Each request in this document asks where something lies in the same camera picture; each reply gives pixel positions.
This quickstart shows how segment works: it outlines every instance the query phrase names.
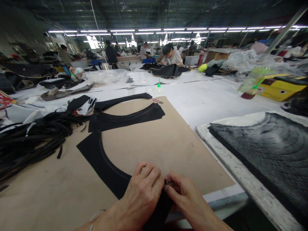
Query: dark hair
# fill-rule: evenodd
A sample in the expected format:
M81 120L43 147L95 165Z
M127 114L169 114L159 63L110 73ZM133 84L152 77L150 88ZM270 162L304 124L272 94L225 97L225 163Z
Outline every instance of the dark hair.
M163 46L163 55L169 54L171 49L174 50L172 43L168 43L168 44L164 45Z

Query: fluorescent light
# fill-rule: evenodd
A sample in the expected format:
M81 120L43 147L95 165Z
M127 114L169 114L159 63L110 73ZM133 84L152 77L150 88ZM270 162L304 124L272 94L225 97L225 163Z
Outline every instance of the fluorescent light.
M230 27L228 30L244 30L246 27Z
M114 33L114 35L132 35L132 33Z
M209 30L226 30L227 27L222 27L222 28L209 28Z
M154 32L146 32L146 33L135 33L135 34L154 34Z
M81 30L80 32L107 32L106 30Z
M185 30L185 28L167 28L164 30Z
M214 31L211 31L211 33L225 33L226 31L225 30L214 30Z
M110 35L110 34L90 34L90 35Z
M270 26L270 27L266 27L265 29L272 29L272 28L281 28L281 26Z
M111 30L110 32L126 32L126 31L135 31L135 30Z
M264 27L248 27L247 29L263 29Z
M188 30L206 30L207 29L207 27L206 28L187 28Z
M176 34L191 34L191 31L176 31Z
M49 33L64 33L63 30L50 30Z
M161 29L138 29L138 31L154 31L154 30L161 30Z

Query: white shirt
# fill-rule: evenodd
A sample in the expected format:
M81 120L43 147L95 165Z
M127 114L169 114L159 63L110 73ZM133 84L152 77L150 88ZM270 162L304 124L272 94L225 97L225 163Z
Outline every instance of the white shirt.
M146 49L144 48L144 46L141 46L141 48L140 48L140 56L141 56L141 60L143 60L143 59L146 59L146 58L147 58L146 54L147 54Z

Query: striped shirt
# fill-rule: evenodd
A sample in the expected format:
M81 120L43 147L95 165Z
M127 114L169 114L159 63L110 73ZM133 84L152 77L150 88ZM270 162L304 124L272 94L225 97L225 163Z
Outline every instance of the striped shirt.
M64 62L68 67L72 66L71 61L74 57L70 53L65 50L59 50L58 53L60 58L62 59L62 62Z

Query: cardboard sheet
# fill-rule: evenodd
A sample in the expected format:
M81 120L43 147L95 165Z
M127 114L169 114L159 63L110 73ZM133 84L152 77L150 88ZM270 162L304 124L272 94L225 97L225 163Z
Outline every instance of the cardboard sheet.
M110 160L128 174L142 160L153 162L164 175L172 170L192 178L203 194L233 185L167 98L157 99L164 102L162 119L102 133ZM150 99L124 102L105 112L126 115L151 103ZM1 229L73 230L117 201L76 148L89 135L87 129L80 132L83 128L67 137L60 159L56 151L3 184L9 187L0 192Z

